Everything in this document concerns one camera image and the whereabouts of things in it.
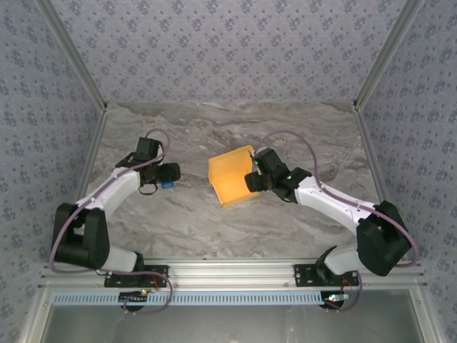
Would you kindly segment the aluminium base beam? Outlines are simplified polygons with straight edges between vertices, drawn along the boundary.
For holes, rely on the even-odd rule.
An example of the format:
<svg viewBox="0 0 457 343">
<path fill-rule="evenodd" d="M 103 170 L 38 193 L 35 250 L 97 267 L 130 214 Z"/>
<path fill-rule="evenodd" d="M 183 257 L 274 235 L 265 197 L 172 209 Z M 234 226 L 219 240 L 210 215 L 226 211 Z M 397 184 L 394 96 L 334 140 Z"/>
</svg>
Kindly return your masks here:
<svg viewBox="0 0 457 343">
<path fill-rule="evenodd" d="M 169 279 L 178 291 L 278 291 L 294 289 L 296 264 L 313 264 L 313 259 L 197 259 L 157 258 L 146 264 L 167 265 Z M 429 286 L 423 267 L 395 268 L 388 276 L 379 277 L 366 269 L 360 271 L 365 290 L 425 289 Z M 43 269 L 38 288 L 100 290 L 104 278 L 95 272 L 57 274 Z"/>
</svg>

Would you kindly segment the aluminium table side rail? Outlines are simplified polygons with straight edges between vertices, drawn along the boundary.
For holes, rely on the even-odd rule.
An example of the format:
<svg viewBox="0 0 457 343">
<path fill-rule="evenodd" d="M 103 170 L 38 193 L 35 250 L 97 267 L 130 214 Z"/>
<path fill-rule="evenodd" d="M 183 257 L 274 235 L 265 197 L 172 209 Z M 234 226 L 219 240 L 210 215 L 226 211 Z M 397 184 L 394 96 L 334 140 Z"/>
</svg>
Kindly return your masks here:
<svg viewBox="0 0 457 343">
<path fill-rule="evenodd" d="M 81 176 L 79 177 L 79 183 L 76 188 L 76 195 L 73 196 L 73 199 L 70 202 L 64 202 L 63 204 L 58 206 L 56 210 L 55 217 L 54 217 L 54 228 L 53 228 L 53 236 L 51 241 L 51 254 L 49 257 L 49 265 L 54 263 L 54 258 L 56 256 L 56 252 L 59 246 L 58 236 L 61 232 L 62 227 L 64 226 L 69 214 L 66 211 L 66 208 L 72 209 L 75 203 L 84 198 L 86 194 L 86 190 L 89 185 L 89 177 L 91 175 L 91 170 L 94 166 L 94 162 L 96 159 L 96 155 L 99 149 L 99 144 L 104 132 L 104 127 L 106 125 L 106 107 L 103 107 L 99 118 L 97 120 L 94 135 L 92 136 L 91 143 L 89 145 L 88 151 L 86 153 L 86 161 L 84 163 L 84 167 L 82 169 Z"/>
<path fill-rule="evenodd" d="M 361 140 L 363 142 L 363 147 L 365 149 L 365 153 L 368 159 L 369 166 L 371 168 L 371 173 L 373 177 L 373 181 L 376 187 L 376 192 L 380 202 L 387 201 L 391 202 L 390 196 L 388 194 L 385 182 L 383 180 L 383 175 L 381 172 L 380 165 L 376 158 L 376 152 L 373 146 L 373 143 L 370 138 L 370 134 L 368 132 L 368 127 L 365 123 L 365 119 L 361 112 L 358 110 L 356 104 L 353 104 L 353 112 L 356 120 L 356 124 L 358 130 L 360 132 Z M 403 257 L 401 257 L 399 263 L 397 264 L 396 268 L 408 268 L 410 267 L 408 264 L 411 263 L 413 258 L 415 257 L 414 250 L 408 250 Z"/>
</svg>

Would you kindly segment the small circuit board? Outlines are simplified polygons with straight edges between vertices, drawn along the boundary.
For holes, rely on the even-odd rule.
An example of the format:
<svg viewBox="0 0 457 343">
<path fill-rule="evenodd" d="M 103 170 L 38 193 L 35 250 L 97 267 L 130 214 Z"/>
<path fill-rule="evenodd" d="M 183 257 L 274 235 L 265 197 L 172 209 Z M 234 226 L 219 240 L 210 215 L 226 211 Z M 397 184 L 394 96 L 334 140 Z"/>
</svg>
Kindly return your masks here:
<svg viewBox="0 0 457 343">
<path fill-rule="evenodd" d="M 137 312 L 144 308 L 147 298 L 148 292 L 146 290 L 121 292 L 118 295 L 118 303 L 125 313 Z"/>
<path fill-rule="evenodd" d="M 331 310 L 340 310 L 344 302 L 349 299 L 348 294 L 335 292 L 321 292 L 321 297 L 323 300 L 321 307 Z"/>
</svg>

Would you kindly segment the yellow paper box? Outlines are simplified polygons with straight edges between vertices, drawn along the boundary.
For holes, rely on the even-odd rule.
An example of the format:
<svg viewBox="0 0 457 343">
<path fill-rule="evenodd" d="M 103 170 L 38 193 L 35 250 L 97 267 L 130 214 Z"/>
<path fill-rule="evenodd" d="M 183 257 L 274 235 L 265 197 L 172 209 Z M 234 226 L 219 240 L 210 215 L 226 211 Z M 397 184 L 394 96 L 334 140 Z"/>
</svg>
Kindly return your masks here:
<svg viewBox="0 0 457 343">
<path fill-rule="evenodd" d="M 248 145 L 209 159 L 209 182 L 223 208 L 259 195 L 249 191 L 244 179 L 253 171 L 252 152 L 253 147 Z"/>
</svg>

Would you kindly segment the aluminium frame post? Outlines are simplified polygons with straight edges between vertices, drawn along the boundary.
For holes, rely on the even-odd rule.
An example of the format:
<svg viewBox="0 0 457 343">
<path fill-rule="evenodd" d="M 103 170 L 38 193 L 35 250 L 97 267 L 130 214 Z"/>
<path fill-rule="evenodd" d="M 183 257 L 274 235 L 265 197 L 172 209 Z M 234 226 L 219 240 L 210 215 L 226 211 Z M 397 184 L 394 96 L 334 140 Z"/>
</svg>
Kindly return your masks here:
<svg viewBox="0 0 457 343">
<path fill-rule="evenodd" d="M 376 55 L 373 66 L 367 73 L 356 98 L 353 100 L 353 107 L 356 111 L 360 112 L 365 107 L 424 2 L 425 0 L 404 1 L 380 51 Z"/>
<path fill-rule="evenodd" d="M 54 5 L 51 3 L 51 0 L 34 0 L 34 3 L 41 12 L 41 15 L 58 41 L 60 47 L 63 49 L 66 58 L 76 75 L 79 77 L 92 102 L 100 111 L 105 111 L 106 102 L 86 67 L 75 43 L 72 41 L 64 22 L 55 10 Z"/>
</svg>

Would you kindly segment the grey metal panel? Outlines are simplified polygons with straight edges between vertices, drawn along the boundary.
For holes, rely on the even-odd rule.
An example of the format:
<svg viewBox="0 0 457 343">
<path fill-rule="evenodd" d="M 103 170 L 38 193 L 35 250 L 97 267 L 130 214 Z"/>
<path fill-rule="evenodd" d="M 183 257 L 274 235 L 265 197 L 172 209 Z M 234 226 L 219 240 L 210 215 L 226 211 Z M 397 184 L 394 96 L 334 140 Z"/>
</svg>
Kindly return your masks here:
<svg viewBox="0 0 457 343">
<path fill-rule="evenodd" d="M 129 316 L 110 298 L 42 291 L 19 343 L 448 343 L 417 289 L 367 290 L 344 313 L 289 301 L 197 305 L 186 294 L 161 313 Z"/>
</svg>

